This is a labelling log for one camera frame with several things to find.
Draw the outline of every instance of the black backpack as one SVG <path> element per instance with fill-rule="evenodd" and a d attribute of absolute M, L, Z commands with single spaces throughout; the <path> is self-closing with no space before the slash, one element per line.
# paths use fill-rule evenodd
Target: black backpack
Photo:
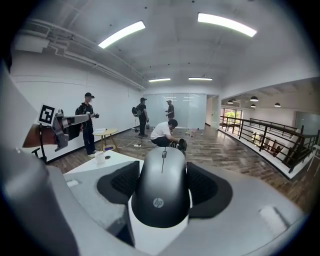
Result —
<path fill-rule="evenodd" d="M 133 114 L 135 117 L 139 117 L 139 116 L 141 116 L 141 114 L 142 114 L 142 112 L 141 112 L 141 110 L 140 110 L 141 104 L 142 104 L 142 103 L 140 103 L 140 104 L 139 104 L 138 106 L 136 106 L 136 107 L 133 107 L 132 110 L 131 110 L 132 114 Z"/>
<path fill-rule="evenodd" d="M 186 140 L 184 138 L 181 138 L 179 140 L 179 143 L 171 142 L 169 147 L 172 147 L 172 148 L 175 148 L 177 150 L 180 150 L 184 154 L 184 156 L 186 156 L 187 142 L 186 142 Z"/>
<path fill-rule="evenodd" d="M 85 115 L 86 114 L 86 108 L 85 108 L 85 104 L 81 103 L 81 105 L 75 110 L 74 114 L 77 115 Z"/>

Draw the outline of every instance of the man in white shirt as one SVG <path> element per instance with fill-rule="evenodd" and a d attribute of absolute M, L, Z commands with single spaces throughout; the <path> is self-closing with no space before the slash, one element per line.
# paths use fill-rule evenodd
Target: man in white shirt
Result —
<path fill-rule="evenodd" d="M 178 122 L 175 119 L 159 123 L 150 135 L 152 143 L 159 147 L 168 147 L 171 142 L 179 143 L 179 139 L 171 136 L 170 133 L 177 126 Z"/>

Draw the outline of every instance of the fluorescent light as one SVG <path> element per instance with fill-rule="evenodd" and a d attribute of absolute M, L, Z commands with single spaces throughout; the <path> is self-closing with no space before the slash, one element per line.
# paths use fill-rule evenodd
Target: fluorescent light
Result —
<path fill-rule="evenodd" d="M 189 77 L 189 80 L 203 80 L 203 81 L 211 81 L 212 78 L 204 78 L 204 77 Z"/>
<path fill-rule="evenodd" d="M 104 49 L 107 46 L 114 43 L 115 41 L 118 41 L 119 39 L 121 39 L 127 35 L 130 35 L 134 32 L 139 31 L 139 30 L 143 30 L 145 28 L 146 28 L 145 24 L 142 21 L 138 21 L 137 23 L 134 23 L 130 26 L 127 26 L 127 27 L 121 29 L 120 31 L 114 33 L 113 35 L 109 36 L 106 40 L 101 42 L 99 44 L 99 46 Z"/>
<path fill-rule="evenodd" d="M 199 13 L 198 22 L 211 23 L 211 24 L 227 27 L 227 28 L 239 31 L 241 33 L 244 33 L 249 37 L 253 37 L 257 33 L 257 31 L 255 31 L 251 27 L 243 25 L 239 22 L 236 22 L 228 18 L 210 15 L 210 14 Z"/>
<path fill-rule="evenodd" d="M 152 82 L 159 82 L 159 81 L 169 81 L 171 80 L 170 78 L 161 78 L 161 79 L 152 79 L 152 80 L 149 80 L 150 83 Z"/>

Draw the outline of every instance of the computer mouse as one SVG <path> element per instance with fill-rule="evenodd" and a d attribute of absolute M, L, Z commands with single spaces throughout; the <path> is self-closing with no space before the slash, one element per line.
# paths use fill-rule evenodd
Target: computer mouse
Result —
<path fill-rule="evenodd" d="M 131 207 L 143 224 L 170 228 L 185 219 L 190 209 L 186 159 L 172 147 L 158 147 L 145 157 L 132 195 Z"/>

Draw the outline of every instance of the person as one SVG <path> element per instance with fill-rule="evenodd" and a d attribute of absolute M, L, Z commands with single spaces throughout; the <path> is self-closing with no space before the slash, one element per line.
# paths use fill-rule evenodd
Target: person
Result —
<path fill-rule="evenodd" d="M 94 109 L 89 103 L 92 102 L 92 99 L 94 98 L 95 96 L 93 96 L 90 92 L 87 92 L 84 95 L 84 102 L 81 103 L 81 105 L 75 111 L 76 115 L 85 115 L 87 112 L 93 114 Z M 94 128 L 91 118 L 88 121 L 84 122 L 82 125 L 82 134 L 86 153 L 88 157 L 94 158 L 94 154 L 98 151 L 95 147 L 95 136 L 93 135 Z"/>
<path fill-rule="evenodd" d="M 178 122 L 175 119 L 159 123 L 150 135 L 152 143 L 159 147 L 168 147 L 171 142 L 179 143 L 179 139 L 170 133 L 177 126 Z"/>
<path fill-rule="evenodd" d="M 169 99 L 166 101 L 169 105 L 168 110 L 166 110 L 165 112 L 167 112 L 167 114 L 165 115 L 166 117 L 168 117 L 168 120 L 172 120 L 175 118 L 175 107 L 174 105 L 172 105 L 172 100 Z"/>
<path fill-rule="evenodd" d="M 141 115 L 139 115 L 140 133 L 138 134 L 140 137 L 148 137 L 148 135 L 145 134 L 146 124 L 149 123 L 146 100 L 146 98 L 142 97 L 140 99 L 140 104 L 137 106 L 137 108 L 141 111 Z"/>

